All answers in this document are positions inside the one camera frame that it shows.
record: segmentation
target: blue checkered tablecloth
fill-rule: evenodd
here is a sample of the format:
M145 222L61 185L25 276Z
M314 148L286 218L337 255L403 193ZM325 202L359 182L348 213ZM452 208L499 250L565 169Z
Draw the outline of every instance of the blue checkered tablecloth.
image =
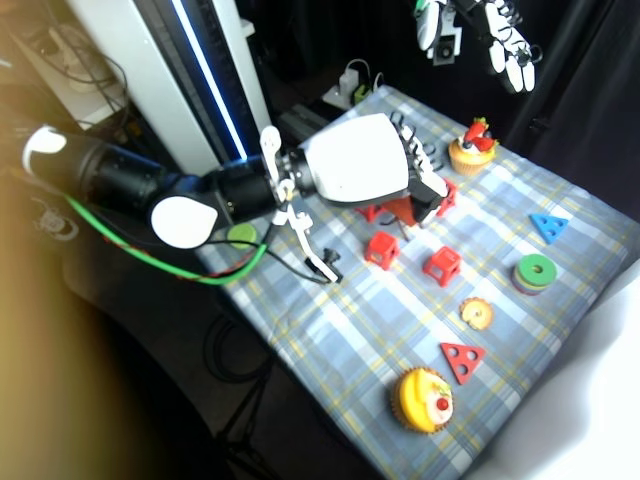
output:
M464 128L417 101L382 87L338 122L357 115L400 111L419 138L446 146ZM369 225L352 210L317 198L298 206L314 219L312 241L337 250L345 275L340 285L300 280L266 259L228 287L235 304L344 434L389 478L452 479L471 464L538 380L567 336L605 286L638 257L640 225L553 173L500 147L495 162L474 177L440 172L459 187L457 206L410 241L397 226ZM569 219L546 245L528 215ZM267 222L256 223L264 229ZM385 272L363 259L377 230L400 239L400 256ZM423 263L448 245L463 258L462 273L447 288L422 274ZM287 232L273 249L301 265L301 251ZM232 259L224 246L202 249L211 268ZM510 269L540 252L558 267L554 285L538 297L518 293ZM458 314L468 297L495 310L485 331ZM441 342L482 347L486 356L460 386L439 348ZM390 392L405 370L429 366L451 383L456 409L447 428L434 435L404 429L390 409Z

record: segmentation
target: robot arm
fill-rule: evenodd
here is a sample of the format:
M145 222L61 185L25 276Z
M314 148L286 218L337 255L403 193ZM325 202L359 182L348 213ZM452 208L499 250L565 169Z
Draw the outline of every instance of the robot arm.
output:
M23 149L30 174L79 200L149 222L175 248L196 248L214 231L275 212L273 227L289 224L305 263L330 282L342 276L339 258L316 255L307 235L313 221L296 212L295 192L319 194L330 204L352 207L410 195L416 220L434 212L447 187L431 170L415 132L383 114L359 117L313 137L303 149L280 156L280 134L267 127L262 155L225 164L199 177L166 168L100 140L41 127Z
M522 18L510 0L420 0L416 5L418 45L434 65L453 63L460 53L459 13L477 30L489 49L491 71L512 93L535 87L533 47L515 28Z

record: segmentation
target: white robot shell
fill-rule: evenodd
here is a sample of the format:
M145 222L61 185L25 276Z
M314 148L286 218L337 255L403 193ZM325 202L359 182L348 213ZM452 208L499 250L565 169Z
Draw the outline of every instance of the white robot shell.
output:
M320 132L304 151L318 194L331 203L370 204L404 191L409 183L404 147L381 113Z

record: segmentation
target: green cable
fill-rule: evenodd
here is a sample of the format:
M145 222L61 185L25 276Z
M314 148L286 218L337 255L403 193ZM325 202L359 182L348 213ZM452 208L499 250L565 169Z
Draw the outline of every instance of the green cable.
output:
M256 253L253 255L253 257L251 257L251 260L249 260L245 266L240 268L240 270L238 270L235 273L232 273L231 275L221 277L221 278L202 276L198 273L189 272L188 270L184 270L182 268L176 267L169 263L163 262L162 260L158 260L157 258L152 257L151 255L129 245L129 243L127 243L125 240L120 238L114 232L109 230L100 220L98 220L81 203L79 203L78 201L74 200L69 196L67 196L66 198L69 204L78 213L78 215L84 218L89 225L91 225L98 232L104 235L116 246L120 247L122 250L127 252L129 255L137 258L138 260L142 260L143 262L151 265L152 267L159 268L160 270L164 270L165 272L171 273L173 275L178 275L179 277L184 277L188 280L204 283L205 285L226 285L227 283L231 283L234 280L244 277L247 273L249 273L251 270L255 268L255 266L258 264L258 262L262 259L262 257L267 251L267 245L265 244L260 245L256 249Z

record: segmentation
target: white shelf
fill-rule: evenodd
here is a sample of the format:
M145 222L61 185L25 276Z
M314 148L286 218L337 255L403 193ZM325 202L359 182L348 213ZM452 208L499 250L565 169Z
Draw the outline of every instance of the white shelf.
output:
M19 39L14 37L14 41L20 47L27 60L38 71L42 80L49 85L49 88L56 94L71 116L78 121L80 128L87 130L91 128L91 125L84 122L99 123L115 113L99 91L80 93L72 89L69 85L69 80L64 75L51 68L39 55L26 47ZM58 62L59 59L56 58L58 55L62 54L58 53L48 58L56 65L62 65L62 62ZM112 103L114 103L116 111L125 105L126 97L119 82L116 81L114 84L105 87L104 91L115 100Z

